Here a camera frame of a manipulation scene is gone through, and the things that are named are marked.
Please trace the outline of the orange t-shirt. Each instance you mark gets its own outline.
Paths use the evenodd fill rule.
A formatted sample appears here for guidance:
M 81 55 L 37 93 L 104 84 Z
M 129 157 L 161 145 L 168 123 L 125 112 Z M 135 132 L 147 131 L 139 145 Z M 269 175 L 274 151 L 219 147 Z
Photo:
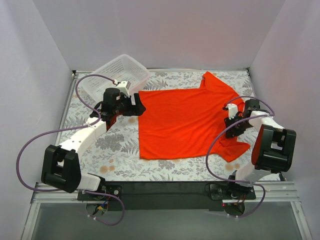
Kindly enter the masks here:
M 210 153 L 232 162 L 250 148 L 248 143 L 224 135 L 212 143 L 226 127 L 224 105 L 234 100 L 241 111 L 245 103 L 210 72 L 203 74 L 198 88 L 140 91 L 139 96 L 146 108 L 138 118 L 142 159 L 185 159 Z

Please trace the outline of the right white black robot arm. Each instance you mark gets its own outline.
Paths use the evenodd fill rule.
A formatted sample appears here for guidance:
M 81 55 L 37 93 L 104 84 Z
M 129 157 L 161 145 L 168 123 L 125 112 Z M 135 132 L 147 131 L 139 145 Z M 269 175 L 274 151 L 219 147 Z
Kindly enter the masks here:
M 226 138 L 238 137 L 249 128 L 258 132 L 250 162 L 228 177 L 237 182 L 228 182 L 225 191 L 236 198 L 252 192 L 253 184 L 261 178 L 290 169 L 297 134 L 277 124 L 272 113 L 260 107 L 258 99 L 246 100 L 242 111 L 233 103 L 223 109 L 228 111 L 228 117 L 224 119 Z

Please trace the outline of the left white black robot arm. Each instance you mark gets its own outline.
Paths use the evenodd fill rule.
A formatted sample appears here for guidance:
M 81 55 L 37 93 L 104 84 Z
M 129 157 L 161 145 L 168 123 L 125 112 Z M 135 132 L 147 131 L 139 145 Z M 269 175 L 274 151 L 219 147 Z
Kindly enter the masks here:
M 77 190 L 96 192 L 102 178 L 81 171 L 82 155 L 116 123 L 118 116 L 141 116 L 145 111 L 138 93 L 127 96 L 119 88 L 107 88 L 83 128 L 58 146 L 49 145 L 45 149 L 42 183 L 67 193 Z

